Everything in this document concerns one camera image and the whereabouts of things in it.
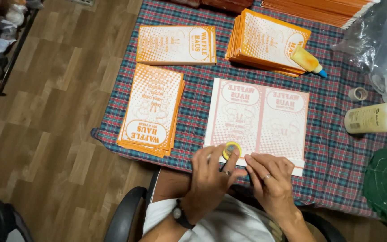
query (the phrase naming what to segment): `person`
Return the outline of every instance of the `person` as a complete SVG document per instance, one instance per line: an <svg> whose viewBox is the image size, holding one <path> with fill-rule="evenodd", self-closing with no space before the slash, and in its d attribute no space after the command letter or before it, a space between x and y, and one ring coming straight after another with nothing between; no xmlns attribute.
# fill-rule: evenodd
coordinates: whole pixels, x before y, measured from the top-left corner
<svg viewBox="0 0 387 242"><path fill-rule="evenodd" d="M222 171L219 157L225 145L198 150L192 157L189 192L182 199L151 203L141 242L266 241L314 242L292 196L294 164L284 157L245 155L246 170L236 169L239 150ZM255 198L264 211L227 194L239 176L250 175Z"/></svg>

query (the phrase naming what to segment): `masking tape roll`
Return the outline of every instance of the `masking tape roll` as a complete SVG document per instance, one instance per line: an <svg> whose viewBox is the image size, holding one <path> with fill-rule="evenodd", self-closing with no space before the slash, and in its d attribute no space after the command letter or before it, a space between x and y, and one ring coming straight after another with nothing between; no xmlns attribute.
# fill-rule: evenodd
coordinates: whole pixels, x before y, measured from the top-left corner
<svg viewBox="0 0 387 242"><path fill-rule="evenodd" d="M367 99L367 96L368 96L367 90L365 90L365 88L362 88L362 87L353 88L349 91L349 98L353 102L364 101L365 99Z"/></svg>
<svg viewBox="0 0 387 242"><path fill-rule="evenodd" d="M225 160L229 159L229 157L231 156L231 154L235 148L237 148L238 151L240 151L240 155L241 155L241 147L236 142L232 142L232 141L228 142L225 144L225 146L226 146L225 150L223 150L223 152L222 152L222 156L223 156L223 158L225 158Z"/></svg>

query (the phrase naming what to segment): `wooden floor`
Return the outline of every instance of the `wooden floor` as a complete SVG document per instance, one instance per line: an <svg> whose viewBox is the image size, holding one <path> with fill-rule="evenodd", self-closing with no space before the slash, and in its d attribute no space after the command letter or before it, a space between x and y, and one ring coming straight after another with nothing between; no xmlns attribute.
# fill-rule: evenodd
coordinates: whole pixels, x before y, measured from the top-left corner
<svg viewBox="0 0 387 242"><path fill-rule="evenodd" d="M0 97L0 199L38 242L102 241L122 197L155 167L106 150L100 125L141 0L85 7L47 0ZM350 241L387 241L387 228L323 212Z"/></svg>

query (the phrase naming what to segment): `bottle label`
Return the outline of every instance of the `bottle label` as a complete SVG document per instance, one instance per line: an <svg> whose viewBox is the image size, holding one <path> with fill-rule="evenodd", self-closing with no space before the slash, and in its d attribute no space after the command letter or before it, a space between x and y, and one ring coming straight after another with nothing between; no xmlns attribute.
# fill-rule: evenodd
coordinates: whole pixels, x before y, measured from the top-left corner
<svg viewBox="0 0 387 242"><path fill-rule="evenodd" d="M380 108L368 108L349 113L351 129L379 127Z"/></svg>

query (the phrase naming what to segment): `plaid tablecloth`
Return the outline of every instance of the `plaid tablecloth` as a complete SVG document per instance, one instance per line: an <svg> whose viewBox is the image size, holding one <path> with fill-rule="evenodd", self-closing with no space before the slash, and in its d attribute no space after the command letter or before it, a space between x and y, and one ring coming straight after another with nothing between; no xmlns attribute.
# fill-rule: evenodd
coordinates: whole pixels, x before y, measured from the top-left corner
<svg viewBox="0 0 387 242"><path fill-rule="evenodd" d="M202 147L206 131L213 78L224 78L310 93L305 169L303 177L293 177L295 199L303 204L315 204L366 217L376 215L368 208L361 194L365 165L374 151L387 146L387 134L367 134L353 137L344 129L347 110L379 103L381 97L359 76L355 69L334 56L329 46L343 36L343 31L316 22L295 18L260 7L255 0L252 10L302 26L312 31L306 49L316 56L328 79L309 74L290 78L255 69L238 68L224 60L224 54L234 23L234 16L206 9L192 9L164 1L144 0L125 58L120 67L100 128L92 136L109 150L121 156L191 171L192 153ZM125 116L135 68L136 43L140 25L213 25L216 26L216 66L166 66L184 73L186 87L178 112L175 148L170 157L158 158L142 152L124 149L116 139ZM368 100L351 102L348 91L364 86ZM249 177L238 182L249 184Z"/></svg>

